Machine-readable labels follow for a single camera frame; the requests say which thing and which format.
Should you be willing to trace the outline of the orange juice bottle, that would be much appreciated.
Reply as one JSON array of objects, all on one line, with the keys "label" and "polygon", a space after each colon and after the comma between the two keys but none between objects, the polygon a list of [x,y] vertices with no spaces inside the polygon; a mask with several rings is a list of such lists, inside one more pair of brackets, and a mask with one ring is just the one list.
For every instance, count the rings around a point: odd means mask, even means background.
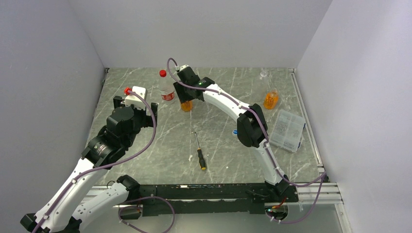
[{"label": "orange juice bottle", "polygon": [[265,96],[263,106],[264,108],[271,110],[274,109],[278,103],[279,95],[276,90],[272,90],[268,92]]},{"label": "orange juice bottle", "polygon": [[181,103],[180,106],[184,112],[190,112],[193,109],[193,104],[191,100]]}]

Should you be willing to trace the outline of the clear red-label bottle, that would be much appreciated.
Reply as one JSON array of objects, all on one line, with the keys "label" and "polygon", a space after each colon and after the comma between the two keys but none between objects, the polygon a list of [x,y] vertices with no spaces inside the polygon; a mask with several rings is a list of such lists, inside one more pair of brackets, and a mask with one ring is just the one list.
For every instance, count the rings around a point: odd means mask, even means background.
[{"label": "clear red-label bottle", "polygon": [[159,78],[159,91],[161,98],[165,101],[172,101],[175,97],[174,88],[172,84],[169,83],[167,77]]}]

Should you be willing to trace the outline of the red bottle cap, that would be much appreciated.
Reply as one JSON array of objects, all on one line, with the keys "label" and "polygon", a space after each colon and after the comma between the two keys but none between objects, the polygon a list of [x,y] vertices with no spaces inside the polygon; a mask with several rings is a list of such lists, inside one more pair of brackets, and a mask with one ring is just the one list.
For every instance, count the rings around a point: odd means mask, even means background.
[{"label": "red bottle cap", "polygon": [[166,77],[167,76],[166,70],[160,70],[159,71],[159,76],[162,77],[162,78]]}]

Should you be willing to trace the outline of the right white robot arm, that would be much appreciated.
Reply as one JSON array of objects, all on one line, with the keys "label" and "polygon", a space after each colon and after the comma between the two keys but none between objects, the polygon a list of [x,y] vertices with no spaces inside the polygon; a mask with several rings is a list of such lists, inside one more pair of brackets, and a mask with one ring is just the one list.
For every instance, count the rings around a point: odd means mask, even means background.
[{"label": "right white robot arm", "polygon": [[250,105],[234,98],[208,77],[200,79],[188,65],[175,69],[177,75],[173,77],[173,85],[179,100],[201,100],[214,105],[231,117],[237,125],[238,140],[255,151],[268,187],[269,198],[273,201],[282,200],[290,185],[270,147],[268,127],[262,108],[258,104]]}]

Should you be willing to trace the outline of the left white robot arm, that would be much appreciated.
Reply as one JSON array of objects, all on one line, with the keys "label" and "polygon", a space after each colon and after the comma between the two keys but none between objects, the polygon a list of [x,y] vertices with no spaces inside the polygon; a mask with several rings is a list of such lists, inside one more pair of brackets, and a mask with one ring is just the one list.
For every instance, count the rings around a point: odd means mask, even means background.
[{"label": "left white robot arm", "polygon": [[80,233],[91,222],[117,204],[135,203],[140,184],[128,175],[120,176],[112,187],[82,202],[93,185],[104,176],[132,146],[142,128],[156,128],[157,103],[147,104],[134,95],[113,99],[112,114],[92,138],[74,171],[47,204],[36,213],[26,214],[21,225],[31,233]]}]

